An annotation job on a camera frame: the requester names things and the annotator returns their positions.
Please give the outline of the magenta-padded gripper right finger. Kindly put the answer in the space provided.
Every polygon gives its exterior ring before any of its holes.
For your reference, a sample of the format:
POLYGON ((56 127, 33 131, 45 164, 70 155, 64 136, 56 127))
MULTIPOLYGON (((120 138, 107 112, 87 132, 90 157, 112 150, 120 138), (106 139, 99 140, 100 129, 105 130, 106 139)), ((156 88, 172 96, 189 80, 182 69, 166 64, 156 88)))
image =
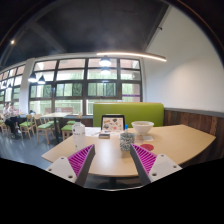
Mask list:
POLYGON ((181 170, 181 167, 165 154, 156 155, 135 144, 131 145, 130 154, 142 185, 147 185, 181 170))

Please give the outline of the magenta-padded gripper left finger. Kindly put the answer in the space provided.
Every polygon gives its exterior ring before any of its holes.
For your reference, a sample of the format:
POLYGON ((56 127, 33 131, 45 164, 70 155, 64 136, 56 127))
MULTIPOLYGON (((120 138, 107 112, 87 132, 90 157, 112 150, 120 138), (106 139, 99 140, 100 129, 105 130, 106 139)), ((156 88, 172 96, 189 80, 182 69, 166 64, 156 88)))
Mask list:
POLYGON ((89 145, 69 157, 61 156, 47 171, 65 180, 83 186, 95 156, 95 145, 89 145))

